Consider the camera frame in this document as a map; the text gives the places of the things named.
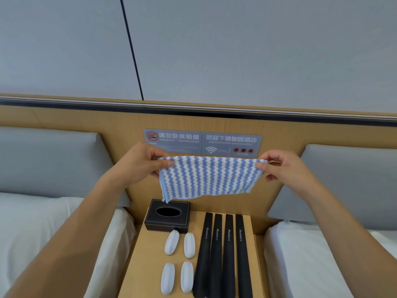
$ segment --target wifi symbol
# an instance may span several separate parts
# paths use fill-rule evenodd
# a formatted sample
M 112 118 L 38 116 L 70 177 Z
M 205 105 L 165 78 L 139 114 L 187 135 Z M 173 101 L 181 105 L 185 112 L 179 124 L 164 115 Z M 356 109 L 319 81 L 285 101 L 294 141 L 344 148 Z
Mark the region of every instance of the wifi symbol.
M 217 150 L 217 148 L 212 147 L 212 146 L 206 147 L 205 149 L 206 149 L 210 154 L 212 154 L 215 150 Z

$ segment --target striped cloth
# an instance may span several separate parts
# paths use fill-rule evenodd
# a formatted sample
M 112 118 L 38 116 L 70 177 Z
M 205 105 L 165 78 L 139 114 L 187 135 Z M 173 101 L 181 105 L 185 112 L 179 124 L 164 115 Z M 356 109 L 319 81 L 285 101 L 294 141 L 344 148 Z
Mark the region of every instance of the striped cloth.
M 175 156 L 159 159 L 175 161 L 160 170 L 163 201 L 194 199 L 202 195 L 250 192 L 262 171 L 255 167 L 261 159 Z

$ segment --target wooden wall panel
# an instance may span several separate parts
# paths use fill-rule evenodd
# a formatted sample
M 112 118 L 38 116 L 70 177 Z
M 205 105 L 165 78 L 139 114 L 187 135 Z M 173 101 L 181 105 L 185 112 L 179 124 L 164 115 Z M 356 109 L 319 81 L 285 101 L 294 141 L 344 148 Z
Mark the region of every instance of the wooden wall panel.
M 144 128 L 213 131 L 262 135 L 259 154 L 269 149 L 292 150 L 299 155 L 310 143 L 397 149 L 397 128 L 363 125 L 317 124 L 287 121 L 24 108 L 0 106 L 0 125 L 41 127 L 101 133 L 113 161 L 143 140 Z M 267 211 L 281 184 L 260 179 L 250 194 L 205 196 L 190 200 L 193 210 L 251 215 L 255 234 L 274 224 Z M 151 178 L 128 188 L 130 212 L 142 223 L 151 199 L 161 198 L 160 185 Z

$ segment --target gray sign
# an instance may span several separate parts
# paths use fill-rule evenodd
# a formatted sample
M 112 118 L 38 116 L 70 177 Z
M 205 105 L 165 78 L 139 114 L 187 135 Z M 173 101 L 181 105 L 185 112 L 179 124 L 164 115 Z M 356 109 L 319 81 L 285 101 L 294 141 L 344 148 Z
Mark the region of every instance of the gray sign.
M 261 135 L 202 133 L 201 155 L 256 158 Z
M 144 129 L 146 142 L 168 153 L 201 154 L 201 132 Z

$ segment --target wooden tabletop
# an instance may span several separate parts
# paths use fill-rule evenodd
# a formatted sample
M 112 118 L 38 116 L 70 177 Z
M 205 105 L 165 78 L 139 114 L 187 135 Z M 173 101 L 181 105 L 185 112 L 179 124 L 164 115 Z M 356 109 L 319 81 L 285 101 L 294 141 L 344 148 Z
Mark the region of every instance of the wooden tabletop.
M 222 214 L 223 233 L 225 228 L 225 214 Z M 199 254 L 202 228 L 204 225 L 205 212 L 191 211 L 189 232 L 193 233 L 196 241 L 195 256 L 189 260 L 195 270 L 197 257 Z M 264 291 L 261 281 L 260 267 L 256 254 L 254 234 L 252 232 L 251 217 L 243 215 L 245 236 L 247 241 L 248 260 L 250 266 L 252 292 L 255 298 L 264 298 Z M 192 293 L 184 294 L 181 289 L 181 269 L 184 261 L 188 259 L 183 251 L 183 241 L 185 235 L 181 234 L 178 245 L 173 255 L 168 256 L 164 252 L 164 245 L 168 238 L 168 232 L 148 231 L 145 225 L 142 225 L 141 231 L 136 241 L 119 298 L 157 298 L 157 297 L 193 297 Z M 235 260 L 236 256 L 236 238 L 235 238 Z M 175 282 L 172 293 L 164 296 L 160 290 L 161 275 L 166 263 L 171 262 L 175 265 Z M 236 297 L 237 293 L 237 262 L 235 261 L 236 272 Z

